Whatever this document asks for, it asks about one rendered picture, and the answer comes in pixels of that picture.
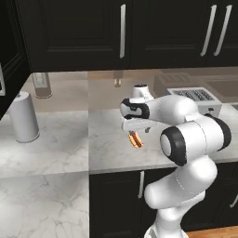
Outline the black side cupboard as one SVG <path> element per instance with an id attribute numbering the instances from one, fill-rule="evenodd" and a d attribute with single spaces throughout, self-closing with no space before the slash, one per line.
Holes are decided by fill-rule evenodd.
<path id="1" fill-rule="evenodd" d="M 0 0 L 0 63 L 6 87 L 1 120 L 31 74 L 17 0 Z"/>

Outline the hot dog in bun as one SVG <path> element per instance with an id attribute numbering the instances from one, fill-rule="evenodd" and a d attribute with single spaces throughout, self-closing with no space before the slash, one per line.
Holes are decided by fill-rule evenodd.
<path id="1" fill-rule="evenodd" d="M 136 131 L 130 131 L 128 137 L 134 148 L 138 149 L 143 146 L 143 142 Z"/>

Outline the black base cupboard door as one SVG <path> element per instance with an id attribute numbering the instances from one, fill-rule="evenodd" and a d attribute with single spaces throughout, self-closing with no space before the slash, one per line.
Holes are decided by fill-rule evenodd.
<path id="1" fill-rule="evenodd" d="M 89 176 L 89 238 L 139 238 L 140 171 Z"/>
<path id="2" fill-rule="evenodd" d="M 238 225 L 238 162 L 216 164 L 218 175 L 206 190 L 205 199 L 193 206 L 183 217 L 181 228 L 184 231 L 200 231 Z M 145 172 L 145 185 L 174 172 L 175 167 L 150 169 Z M 143 200 L 140 234 L 153 224 L 157 210 L 150 209 Z"/>

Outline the silver toaster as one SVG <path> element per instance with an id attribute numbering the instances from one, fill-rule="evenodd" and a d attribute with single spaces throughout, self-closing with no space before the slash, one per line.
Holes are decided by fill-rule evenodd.
<path id="1" fill-rule="evenodd" d="M 168 88 L 166 94 L 187 97 L 196 102 L 199 113 L 219 116 L 222 103 L 204 87 Z"/>

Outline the white paper towel roll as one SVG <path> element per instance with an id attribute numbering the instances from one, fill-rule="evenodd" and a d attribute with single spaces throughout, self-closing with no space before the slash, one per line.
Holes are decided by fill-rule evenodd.
<path id="1" fill-rule="evenodd" d="M 39 137 L 39 126 L 30 93 L 20 91 L 9 106 L 8 113 L 17 142 L 29 143 Z"/>

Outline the narrow black wall cupboard door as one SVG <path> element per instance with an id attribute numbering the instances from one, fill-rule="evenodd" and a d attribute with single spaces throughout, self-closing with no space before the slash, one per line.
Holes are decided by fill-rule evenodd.
<path id="1" fill-rule="evenodd" d="M 215 3 L 218 5 L 218 9 L 208 45 L 206 66 L 238 66 L 238 0 L 216 0 Z M 232 5 L 229 24 L 220 53 L 215 57 L 214 52 L 218 45 L 227 5 Z"/>

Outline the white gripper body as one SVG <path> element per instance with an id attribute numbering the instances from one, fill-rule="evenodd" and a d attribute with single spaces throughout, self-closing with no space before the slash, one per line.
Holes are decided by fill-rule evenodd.
<path id="1" fill-rule="evenodd" d="M 124 131 L 137 131 L 140 129 L 146 129 L 148 127 L 155 127 L 155 126 L 167 126 L 167 125 L 164 123 L 155 122 L 152 120 L 138 119 L 138 118 L 122 120 L 122 129 Z"/>

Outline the wide black wall cupboard door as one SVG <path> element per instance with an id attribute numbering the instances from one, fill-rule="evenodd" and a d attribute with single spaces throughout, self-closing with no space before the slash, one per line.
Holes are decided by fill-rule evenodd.
<path id="1" fill-rule="evenodd" d="M 17 1 L 34 73 L 129 67 L 132 0 Z M 126 4 L 126 47 L 120 59 L 122 4 Z"/>

